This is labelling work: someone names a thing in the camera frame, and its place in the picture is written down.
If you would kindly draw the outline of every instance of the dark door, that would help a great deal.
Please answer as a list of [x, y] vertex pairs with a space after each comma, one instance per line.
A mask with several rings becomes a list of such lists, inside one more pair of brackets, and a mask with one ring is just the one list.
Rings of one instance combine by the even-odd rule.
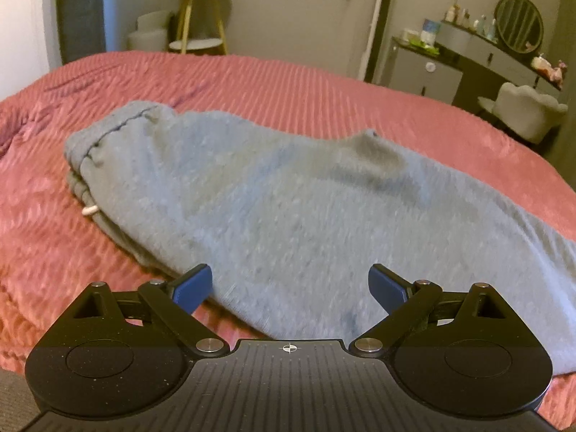
[[102, 0], [57, 0], [62, 63], [106, 51]]

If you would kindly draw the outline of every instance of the metal screw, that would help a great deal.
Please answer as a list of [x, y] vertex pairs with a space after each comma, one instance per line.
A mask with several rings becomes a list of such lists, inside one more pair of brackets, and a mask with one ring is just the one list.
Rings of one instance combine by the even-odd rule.
[[378, 352], [382, 349], [382, 342], [373, 337], [362, 337], [354, 342], [356, 349], [362, 352]]
[[218, 352], [224, 347], [224, 343], [220, 339], [207, 337], [201, 339], [196, 343], [196, 349], [201, 352]]

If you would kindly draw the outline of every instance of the white chair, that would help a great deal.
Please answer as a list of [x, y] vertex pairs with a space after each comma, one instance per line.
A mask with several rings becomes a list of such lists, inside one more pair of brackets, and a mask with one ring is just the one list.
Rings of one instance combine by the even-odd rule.
[[564, 121], [568, 112], [568, 106], [551, 95], [512, 83], [502, 85], [496, 101], [479, 97], [478, 104], [530, 144], [539, 144], [551, 128]]
[[136, 31], [128, 35], [128, 50], [167, 51], [171, 11], [154, 11], [140, 16]]

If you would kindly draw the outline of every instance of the red bed cover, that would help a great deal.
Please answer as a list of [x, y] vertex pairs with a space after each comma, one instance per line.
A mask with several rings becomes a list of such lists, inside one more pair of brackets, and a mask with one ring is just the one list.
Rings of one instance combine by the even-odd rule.
[[[100, 54], [60, 68], [0, 103], [0, 368], [23, 372], [42, 333], [94, 280], [133, 290], [149, 275], [67, 190], [65, 139], [135, 99], [177, 111], [231, 112], [285, 132], [381, 136], [482, 180], [569, 239], [576, 194], [528, 148], [451, 106], [284, 62], [166, 53]], [[233, 345], [258, 333], [225, 310], [195, 316]], [[554, 379], [540, 413], [576, 418], [576, 376]]]

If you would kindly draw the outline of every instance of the mirror frame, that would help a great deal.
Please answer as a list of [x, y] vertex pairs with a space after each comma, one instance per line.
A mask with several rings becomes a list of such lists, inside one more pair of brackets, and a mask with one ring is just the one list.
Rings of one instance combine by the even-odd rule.
[[502, 5], [505, 1], [506, 0], [499, 0], [499, 2], [496, 5], [496, 9], [494, 9], [494, 17], [496, 18], [496, 32], [498, 34], [498, 39], [500, 40], [500, 42], [503, 43], [503, 45], [505, 45], [505, 47], [508, 50], [511, 50], [518, 55], [528, 56], [532, 53], [535, 53], [542, 46], [542, 42], [544, 40], [544, 20], [542, 19], [542, 14], [540, 14], [540, 11], [538, 10], [537, 6], [531, 0], [524, 0], [524, 1], [528, 2], [528, 4], [530, 4], [532, 6], [532, 8], [534, 8], [534, 10], [536, 11], [536, 17], [538, 18], [538, 21], [540, 23], [540, 27], [542, 28], [542, 31], [540, 32], [540, 38], [538, 39], [538, 43], [535, 45], [534, 50], [518, 51], [514, 47], [511, 47], [508, 44], [508, 42], [502, 37], [502, 33], [500, 32], [500, 25], [499, 25], [499, 21], [498, 21], [498, 9], [500, 8], [500, 5]]

